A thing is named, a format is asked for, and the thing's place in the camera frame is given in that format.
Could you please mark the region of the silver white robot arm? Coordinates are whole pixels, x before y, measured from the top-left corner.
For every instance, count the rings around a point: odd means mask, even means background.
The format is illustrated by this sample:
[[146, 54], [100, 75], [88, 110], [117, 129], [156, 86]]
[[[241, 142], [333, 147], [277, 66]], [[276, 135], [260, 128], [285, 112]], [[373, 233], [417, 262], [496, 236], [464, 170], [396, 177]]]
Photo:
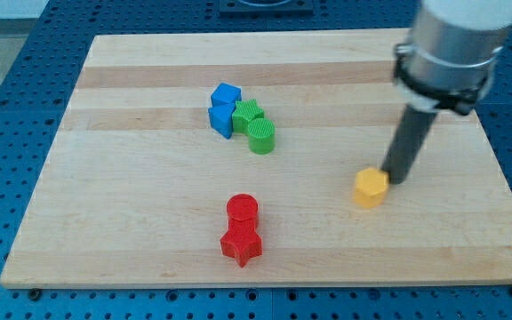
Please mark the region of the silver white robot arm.
[[394, 48], [395, 86], [423, 115], [468, 115], [490, 91], [512, 26], [512, 0], [423, 0]]

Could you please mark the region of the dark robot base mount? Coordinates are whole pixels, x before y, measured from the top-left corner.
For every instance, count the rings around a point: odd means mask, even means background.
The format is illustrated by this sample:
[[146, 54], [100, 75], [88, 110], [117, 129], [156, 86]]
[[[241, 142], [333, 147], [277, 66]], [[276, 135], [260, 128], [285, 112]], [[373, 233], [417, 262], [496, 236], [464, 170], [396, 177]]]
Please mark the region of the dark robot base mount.
[[314, 0], [218, 0], [220, 16], [311, 14]]

